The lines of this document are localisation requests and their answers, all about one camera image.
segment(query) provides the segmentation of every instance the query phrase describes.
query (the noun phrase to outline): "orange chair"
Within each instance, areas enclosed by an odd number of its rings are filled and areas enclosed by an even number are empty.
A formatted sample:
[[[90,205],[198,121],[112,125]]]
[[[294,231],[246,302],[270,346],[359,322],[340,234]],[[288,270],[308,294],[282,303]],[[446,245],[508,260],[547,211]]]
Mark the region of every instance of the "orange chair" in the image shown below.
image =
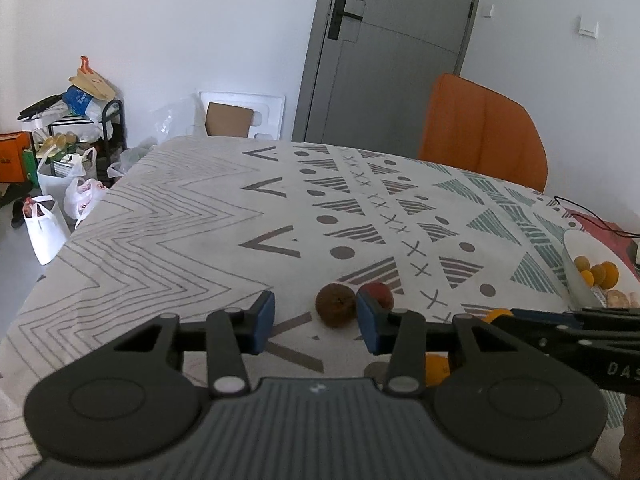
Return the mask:
[[[418,158],[545,189],[545,149],[527,111],[451,74],[433,87]]]

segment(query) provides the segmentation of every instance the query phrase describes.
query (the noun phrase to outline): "door frame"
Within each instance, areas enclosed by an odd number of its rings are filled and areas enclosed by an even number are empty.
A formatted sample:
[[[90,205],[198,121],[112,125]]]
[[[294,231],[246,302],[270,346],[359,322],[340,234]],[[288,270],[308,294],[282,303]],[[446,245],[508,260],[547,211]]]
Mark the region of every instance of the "door frame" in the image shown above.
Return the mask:
[[[478,12],[478,1],[472,0],[471,16],[466,22],[465,33],[462,37],[462,46],[460,54],[456,60],[454,74],[459,75],[462,70],[462,63],[465,60],[466,48],[471,38],[471,30],[476,22],[476,13]],[[326,28],[331,18],[331,11],[334,0],[318,0],[316,3],[316,12],[311,24],[311,33],[309,35],[309,44],[306,49],[305,66],[302,72],[302,81],[300,82],[300,94],[298,95],[298,107],[296,108],[296,117],[293,123],[293,134],[291,140],[294,142],[304,142],[306,138],[306,127],[311,113],[311,102],[314,97],[314,89],[316,88],[316,79],[318,78],[318,69],[320,66],[320,56],[322,55],[322,47],[326,39]]]

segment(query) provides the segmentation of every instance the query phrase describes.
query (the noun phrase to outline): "orange box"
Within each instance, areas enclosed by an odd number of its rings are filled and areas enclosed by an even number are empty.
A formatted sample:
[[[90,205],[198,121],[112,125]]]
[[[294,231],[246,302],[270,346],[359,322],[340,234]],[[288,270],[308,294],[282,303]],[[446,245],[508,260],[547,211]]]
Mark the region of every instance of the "orange box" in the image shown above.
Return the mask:
[[[0,182],[24,182],[27,172],[22,163],[22,150],[30,146],[28,132],[0,135]]]

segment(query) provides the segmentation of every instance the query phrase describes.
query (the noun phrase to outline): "tablecloth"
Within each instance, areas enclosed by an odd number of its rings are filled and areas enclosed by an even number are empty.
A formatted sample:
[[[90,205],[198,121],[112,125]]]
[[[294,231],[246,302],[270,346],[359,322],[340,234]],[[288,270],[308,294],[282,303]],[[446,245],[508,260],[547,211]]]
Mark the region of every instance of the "tablecloth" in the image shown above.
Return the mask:
[[[383,282],[397,308],[443,322],[497,307],[562,312],[569,228],[580,226],[547,196],[430,162],[322,144],[166,142],[72,235],[0,344],[0,478],[38,459],[22,420],[29,389],[158,313],[201,320],[269,289],[273,333],[245,359],[254,384],[376,376],[385,359],[367,352],[356,322],[319,320],[323,285]],[[204,356],[188,354],[184,373],[204,380]],[[619,428],[620,398],[610,400]]]

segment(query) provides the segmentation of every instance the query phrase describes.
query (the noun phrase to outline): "metal rack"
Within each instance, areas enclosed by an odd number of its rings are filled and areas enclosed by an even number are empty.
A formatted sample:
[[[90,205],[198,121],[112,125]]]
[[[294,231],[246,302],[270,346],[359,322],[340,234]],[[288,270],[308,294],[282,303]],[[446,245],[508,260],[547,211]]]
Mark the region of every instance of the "metal rack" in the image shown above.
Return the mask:
[[[113,112],[108,113],[112,105],[116,105],[116,109]],[[106,106],[102,110],[102,119],[100,120],[100,124],[102,125],[102,140],[104,141],[104,155],[107,160],[107,167],[111,163],[111,147],[109,143],[109,136],[107,133],[107,124],[110,121],[113,121],[116,117],[120,117],[120,127],[122,129],[122,149],[125,150],[127,141],[126,141],[125,124],[124,124],[124,105],[122,104],[122,101],[120,99],[112,99],[106,104]],[[54,135],[53,127],[56,124],[60,124],[60,123],[64,124],[64,121],[68,118],[70,118],[70,116],[67,118],[60,119],[58,121],[53,121],[51,124],[49,124],[47,126],[47,132],[49,133],[49,137],[53,137]],[[29,138],[31,140],[31,151],[33,152],[33,160],[36,162],[36,167],[37,167],[38,159],[36,158],[36,145],[35,145],[35,142],[33,141],[33,132],[29,132]],[[56,170],[53,167],[53,164],[50,164],[50,165],[51,165],[51,175],[56,176]]]

